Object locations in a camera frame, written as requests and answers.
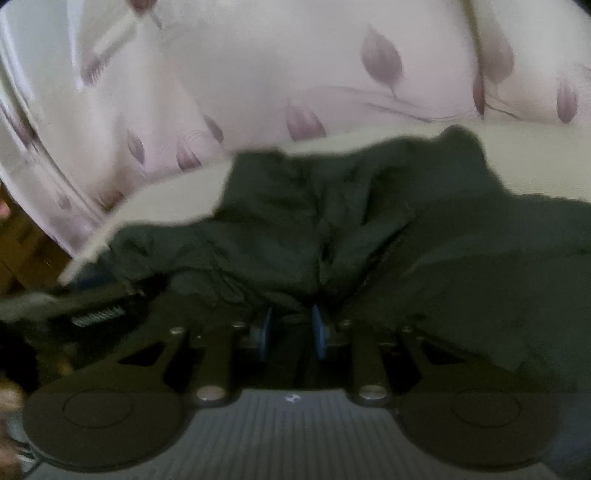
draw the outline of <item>pillow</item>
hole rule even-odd
[[[591,122],[591,17],[573,0],[477,0],[486,117]]]
[[[476,118],[460,0],[156,2],[142,22],[224,146]]]

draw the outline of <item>gray striped surface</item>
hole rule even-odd
[[[28,480],[557,480],[544,465],[469,472],[426,455],[390,414],[342,391],[245,391],[202,410],[161,455],[126,470],[73,473],[40,465]]]

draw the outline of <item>metal screw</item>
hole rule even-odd
[[[381,385],[365,385],[359,390],[359,396],[364,400],[383,400],[388,396],[388,390]]]

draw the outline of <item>purple leaf print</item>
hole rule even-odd
[[[485,97],[484,97],[484,82],[482,76],[477,75],[472,86],[472,96],[474,98],[474,105],[480,115],[484,115]]]
[[[1,103],[0,108],[2,109],[4,117],[6,117],[8,124],[11,126],[18,139],[23,145],[25,145],[25,147],[30,147],[33,143],[33,140],[35,140],[37,137],[37,133],[33,130],[33,127],[29,124],[29,122],[23,121],[20,116],[10,114],[6,107],[4,107],[4,105]]]
[[[72,203],[66,195],[60,195],[57,199],[57,206],[62,210],[71,210]]]
[[[556,97],[556,111],[558,118],[564,124],[569,124],[577,114],[579,108],[578,96],[567,80],[560,82]]]
[[[199,168],[203,165],[184,141],[179,141],[177,144],[177,164],[183,171]]]
[[[80,71],[80,78],[84,85],[87,87],[96,85],[106,65],[107,62],[105,59],[100,59],[96,56],[91,57]]]
[[[371,27],[361,48],[361,61],[376,82],[393,87],[402,78],[402,60],[398,50]]]
[[[488,35],[482,36],[482,70],[497,85],[513,73],[515,53],[497,21],[491,18],[489,22]]]
[[[133,132],[127,130],[127,148],[131,155],[142,165],[145,162],[145,150],[142,141]]]
[[[209,128],[209,131],[212,133],[213,137],[219,142],[223,143],[223,131],[219,127],[219,125],[215,122],[215,120],[207,115],[203,115],[203,119]]]
[[[307,107],[287,105],[285,111],[287,131],[293,141],[325,137],[326,130],[316,114]]]
[[[129,0],[131,7],[139,14],[152,10],[157,0]]]
[[[125,198],[125,195],[120,190],[113,190],[108,193],[104,193],[99,196],[99,202],[105,212],[110,212],[115,206],[117,206]]]

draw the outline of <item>logo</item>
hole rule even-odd
[[[88,327],[95,323],[105,322],[125,315],[125,310],[122,307],[111,307],[109,309],[102,310],[101,312],[89,313],[81,317],[73,317],[72,323],[77,327]]]
[[[289,403],[298,403],[299,401],[301,401],[301,397],[295,393],[292,393],[291,395],[286,395],[284,398],[285,401],[288,401]]]

